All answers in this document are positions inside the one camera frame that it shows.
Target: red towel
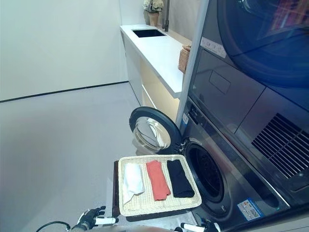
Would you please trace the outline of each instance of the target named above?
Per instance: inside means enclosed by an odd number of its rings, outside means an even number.
[[[165,200],[170,195],[170,190],[162,172],[161,162],[154,160],[146,163],[146,167],[153,189],[154,200]]]

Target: warning label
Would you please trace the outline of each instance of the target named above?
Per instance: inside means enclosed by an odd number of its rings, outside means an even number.
[[[261,218],[263,216],[263,213],[251,199],[247,199],[239,203],[237,206],[247,221],[251,221],[259,217]]]

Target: white countertop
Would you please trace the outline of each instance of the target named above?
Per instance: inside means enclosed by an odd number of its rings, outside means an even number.
[[[139,38],[132,30],[157,29],[148,25],[125,25],[121,31],[153,69],[173,98],[179,98],[183,87],[183,73],[178,69],[182,44],[170,36]]]

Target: vent grille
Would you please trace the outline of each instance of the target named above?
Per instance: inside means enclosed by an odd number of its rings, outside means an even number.
[[[286,178],[309,167],[309,134],[280,114],[274,116],[252,145]]]

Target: stacked washer dryer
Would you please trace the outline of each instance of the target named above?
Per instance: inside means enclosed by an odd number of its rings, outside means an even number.
[[[309,205],[309,2],[210,0],[180,130],[133,111],[140,149],[183,154],[223,231]]]

